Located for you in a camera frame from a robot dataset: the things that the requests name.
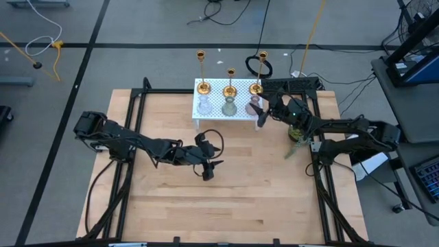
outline pegboard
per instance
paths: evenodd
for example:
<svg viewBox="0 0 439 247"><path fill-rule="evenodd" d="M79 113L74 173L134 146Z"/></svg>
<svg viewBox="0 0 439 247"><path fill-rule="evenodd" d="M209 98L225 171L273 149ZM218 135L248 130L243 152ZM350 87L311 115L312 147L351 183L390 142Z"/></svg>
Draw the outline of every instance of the pegboard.
<svg viewBox="0 0 439 247"><path fill-rule="evenodd" d="M249 115L246 112L246 104L250 102L252 94L248 91L251 84L256 83L256 79L232 79L232 86L237 89L235 97L235 105L237 112L234 116L228 117L222 114L221 107L226 103L225 97L222 94L224 87L228 86L229 79L204 79L211 85L211 92L208 94L209 102L212 103L213 110L210 114L201 115L197 111L198 103L200 102L200 94L197 92L197 85L201 83L201 78L195 79L195 86L193 90L193 108L192 119L199 120L230 120L230 121L256 121L258 116ZM262 106L263 99L259 100L259 105Z"/></svg>

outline wooden tabletop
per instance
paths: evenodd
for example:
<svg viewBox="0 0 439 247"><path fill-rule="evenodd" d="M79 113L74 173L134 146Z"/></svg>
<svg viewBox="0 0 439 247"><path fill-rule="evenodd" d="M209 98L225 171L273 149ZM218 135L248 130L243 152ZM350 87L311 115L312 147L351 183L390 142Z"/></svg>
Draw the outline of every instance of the wooden tabletop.
<svg viewBox="0 0 439 247"><path fill-rule="evenodd" d="M130 90L114 90L108 118L123 125ZM192 94L149 94L146 97L141 134L150 138L182 139L193 145ZM331 91L319 91L322 118L340 118ZM136 111L133 114L134 128ZM214 128L224 136L224 162L215 169L214 179L204 182L192 167L160 164L155 169L145 152L137 152L123 241L323 244L322 224L314 179L305 174L311 162L309 147L300 148L285 160L293 143L287 125L270 118L258 132L245 121L202 121L201 130ZM220 146L215 133L207 139ZM326 134L340 140L343 134ZM341 154L336 161L351 165ZM108 153L97 155L91 181L107 165ZM360 236L367 239L353 173L331 166L340 211ZM115 165L97 181L91 196L89 226L92 227L106 207ZM115 234L118 210L113 215ZM335 240L332 214L331 236ZM78 236L85 235L84 211Z"/></svg>

